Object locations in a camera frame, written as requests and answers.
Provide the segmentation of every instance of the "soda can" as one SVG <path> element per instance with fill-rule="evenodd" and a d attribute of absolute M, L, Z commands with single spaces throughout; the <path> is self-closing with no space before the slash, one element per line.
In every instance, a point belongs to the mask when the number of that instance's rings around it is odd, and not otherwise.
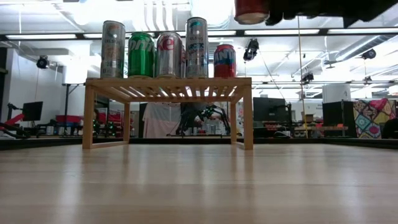
<path fill-rule="evenodd" d="M 101 78 L 123 78 L 126 30 L 116 21 L 105 21 L 102 32 Z"/>
<path fill-rule="evenodd" d="M 163 32 L 157 39 L 156 77 L 181 78 L 182 41 L 176 32 Z"/>
<path fill-rule="evenodd" d="M 181 78 L 185 78 L 185 68 L 187 66 L 187 56 L 185 53 L 185 47 L 182 45 L 181 50 Z"/>
<path fill-rule="evenodd" d="M 236 52 L 229 44 L 217 46 L 214 52 L 214 77 L 229 78 L 236 76 Z"/>
<path fill-rule="evenodd" d="M 208 77 L 207 21 L 192 17 L 187 21 L 186 77 Z"/>
<path fill-rule="evenodd" d="M 129 39 L 128 76 L 154 77 L 155 42 L 150 34 L 134 32 Z"/>

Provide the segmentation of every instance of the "ceiling light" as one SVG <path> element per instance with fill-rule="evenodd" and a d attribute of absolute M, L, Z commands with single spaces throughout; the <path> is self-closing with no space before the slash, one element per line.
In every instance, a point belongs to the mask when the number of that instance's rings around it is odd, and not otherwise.
<path fill-rule="evenodd" d="M 235 30 L 220 30 L 220 31 L 208 31 L 208 35 L 235 35 Z"/>
<path fill-rule="evenodd" d="M 233 39 L 221 39 L 221 38 L 209 38 L 210 43 L 220 43 L 220 42 L 234 42 Z"/>
<path fill-rule="evenodd" d="M 83 34 L 83 36 L 89 39 L 102 38 L 102 34 Z"/>
<path fill-rule="evenodd" d="M 397 33 L 397 28 L 352 28 L 352 29 L 330 29 L 328 34 L 378 34 L 378 33 Z"/>
<path fill-rule="evenodd" d="M 181 37 L 186 37 L 187 36 L 187 32 L 183 31 L 183 32 L 177 32 Z"/>
<path fill-rule="evenodd" d="M 300 34 L 317 34 L 318 29 L 304 29 L 300 30 Z M 244 31 L 244 35 L 298 35 L 298 29 L 289 30 L 247 30 Z"/>
<path fill-rule="evenodd" d="M 7 35 L 10 40 L 76 39 L 75 34 Z"/>

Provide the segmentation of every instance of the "shelf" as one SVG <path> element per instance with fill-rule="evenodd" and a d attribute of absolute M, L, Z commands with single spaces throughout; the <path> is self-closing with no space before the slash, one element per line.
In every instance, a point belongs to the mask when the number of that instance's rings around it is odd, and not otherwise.
<path fill-rule="evenodd" d="M 231 144 L 253 149 L 253 120 L 251 78 L 88 78 L 85 90 L 83 149 L 128 144 L 129 126 L 123 127 L 123 142 L 93 144 L 93 112 L 95 95 L 124 103 L 130 102 L 231 102 L 231 133 L 236 133 L 236 103 L 243 98 L 244 144 L 231 135 Z M 130 122 L 130 113 L 124 113 L 124 123 Z"/>
<path fill-rule="evenodd" d="M 237 102 L 251 78 L 87 79 L 98 94 L 126 102 Z"/>

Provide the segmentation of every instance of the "can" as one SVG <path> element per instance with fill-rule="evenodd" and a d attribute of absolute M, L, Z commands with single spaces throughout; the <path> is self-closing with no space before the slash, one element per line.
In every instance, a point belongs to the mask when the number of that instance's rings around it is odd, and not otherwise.
<path fill-rule="evenodd" d="M 229 44 L 217 46 L 214 52 L 214 77 L 230 78 L 236 76 L 236 52 Z"/>
<path fill-rule="evenodd" d="M 134 32 L 129 39 L 128 76 L 154 77 L 155 42 L 150 34 Z"/>
<path fill-rule="evenodd" d="M 208 77 L 207 21 L 192 17 L 187 21 L 186 77 Z"/>
<path fill-rule="evenodd" d="M 185 46 L 182 45 L 181 50 L 181 78 L 185 78 L 185 68 L 187 66 L 187 57 L 185 53 Z"/>
<path fill-rule="evenodd" d="M 163 32 L 157 39 L 156 77 L 181 78 L 182 40 L 176 32 Z"/>
<path fill-rule="evenodd" d="M 269 17 L 269 3 L 265 0 L 235 0 L 235 20 L 239 24 L 258 24 Z"/>
<path fill-rule="evenodd" d="M 101 78 L 123 78 L 126 30 L 116 21 L 105 21 L 102 31 Z"/>

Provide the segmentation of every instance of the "table surface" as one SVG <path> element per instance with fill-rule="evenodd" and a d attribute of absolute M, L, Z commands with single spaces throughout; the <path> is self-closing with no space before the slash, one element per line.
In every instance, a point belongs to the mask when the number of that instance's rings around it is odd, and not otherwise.
<path fill-rule="evenodd" d="M 398 223 L 398 153 L 323 144 L 0 151 L 0 223 Z"/>

